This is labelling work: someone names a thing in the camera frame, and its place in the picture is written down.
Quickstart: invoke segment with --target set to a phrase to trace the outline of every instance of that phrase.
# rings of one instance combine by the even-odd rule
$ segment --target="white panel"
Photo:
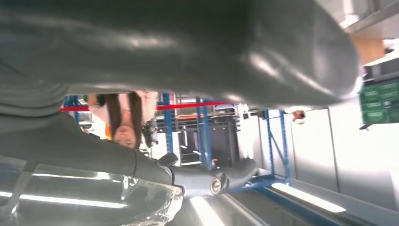
[[[100,139],[106,139],[107,138],[107,136],[105,135],[106,124],[94,114],[91,114],[91,119],[93,121],[92,124],[93,131],[91,133],[99,136]]]
[[[399,147],[399,125],[362,125],[359,100],[330,108],[341,193],[397,209],[392,186],[393,154]]]
[[[306,113],[303,125],[292,123],[297,179],[337,191],[328,110]]]
[[[179,133],[180,131],[177,132],[172,132],[172,139],[173,139],[173,154],[177,156],[177,162],[175,163],[175,166],[180,166],[181,160],[180,160],[180,143],[179,143]]]
[[[166,134],[158,133],[158,144],[154,145],[152,148],[152,158],[160,159],[162,156],[168,153],[166,149]]]
[[[248,119],[240,118],[240,132],[237,132],[240,158],[254,158],[254,139],[256,136],[259,136],[259,128],[254,128],[255,119],[256,116],[249,116]]]

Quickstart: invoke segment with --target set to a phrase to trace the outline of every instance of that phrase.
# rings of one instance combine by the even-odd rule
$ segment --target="clear plastic wrap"
[[[0,209],[1,226],[163,226],[183,201],[179,187],[104,172],[1,162],[0,178],[0,202],[12,207]]]

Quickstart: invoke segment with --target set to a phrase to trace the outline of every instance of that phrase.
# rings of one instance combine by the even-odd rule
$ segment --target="metal rack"
[[[196,107],[197,112],[197,128],[198,128],[198,136],[197,136],[197,143],[199,152],[201,153],[201,162],[202,165],[207,166],[209,169],[213,168],[213,161],[212,161],[212,150],[211,150],[211,142],[210,142],[210,131],[209,131],[209,115],[208,115],[208,106],[215,105],[215,104],[223,104],[223,102],[214,102],[211,100],[196,98],[195,104],[187,104],[187,105],[171,105],[171,98],[169,93],[163,93],[161,95],[161,100],[158,102],[159,110],[163,110],[164,115],[164,127],[166,133],[166,144],[167,144],[167,152],[173,153],[173,116],[175,108],[182,108],[182,107]],[[65,103],[63,107],[63,111],[74,111],[75,120],[79,122],[79,114],[78,111],[87,111],[88,107],[82,105],[79,102],[78,96],[68,96],[65,98]],[[282,134],[282,148],[279,147],[273,133],[271,132],[270,128],[270,118],[269,117],[269,110],[265,110],[265,120],[267,123],[267,133],[268,133],[268,145],[269,145],[269,156],[270,156],[270,172],[261,172],[258,176],[253,177],[245,187],[242,189],[234,190],[241,191],[241,190],[249,190],[254,188],[260,187],[267,187],[274,183],[285,183],[289,184],[290,172],[289,172],[289,162],[288,162],[288,150],[287,150],[287,138],[286,138],[286,128],[284,122],[284,112],[279,112],[280,119],[280,126],[281,126],[281,134]],[[274,168],[274,149],[273,144],[276,148],[278,153],[279,159],[282,161],[285,169],[285,176],[277,176],[275,174]]]

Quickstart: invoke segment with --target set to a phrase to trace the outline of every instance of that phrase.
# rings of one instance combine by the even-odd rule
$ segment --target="blue shelf upright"
[[[196,98],[196,102],[206,102],[200,98]],[[209,118],[208,118],[208,108],[207,106],[197,106],[197,143],[199,152],[201,153],[202,165],[207,166],[208,169],[213,168],[212,164],[212,153],[211,153],[211,140],[210,140],[210,130],[209,130]]]
[[[275,136],[273,135],[270,127],[270,119],[279,118],[280,127],[281,127],[281,137],[282,137],[282,148],[279,147]],[[287,149],[287,136],[286,136],[286,127],[284,121],[284,112],[282,110],[279,111],[278,117],[270,117],[269,110],[265,110],[265,120],[267,123],[267,134],[268,134],[268,147],[269,147],[269,164],[270,164],[270,173],[260,174],[259,176],[253,177],[248,183],[240,189],[233,190],[242,191],[242,190],[252,190],[257,188],[263,188],[271,186],[274,183],[283,183],[290,184],[290,172],[289,172],[289,161],[288,161],[288,149]],[[274,156],[274,148],[277,152],[280,160],[283,163],[285,175],[277,175],[275,170],[275,156]]]
[[[83,106],[79,101],[79,96],[66,96],[64,100],[64,107]],[[74,112],[74,118],[79,123],[79,112]]]
[[[170,105],[170,94],[162,93],[162,101],[159,101],[158,105]],[[168,153],[173,153],[172,110],[164,110],[163,114],[166,128],[166,149]]]

